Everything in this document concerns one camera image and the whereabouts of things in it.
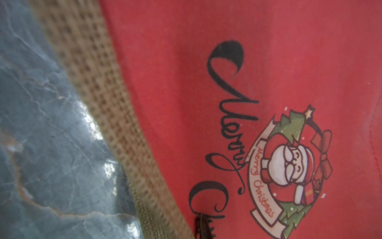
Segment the red jute Christmas bag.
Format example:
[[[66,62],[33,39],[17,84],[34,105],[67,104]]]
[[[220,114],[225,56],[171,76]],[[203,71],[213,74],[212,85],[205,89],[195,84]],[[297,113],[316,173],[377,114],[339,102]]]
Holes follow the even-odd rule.
[[[381,1],[30,4],[145,237],[381,238]]]

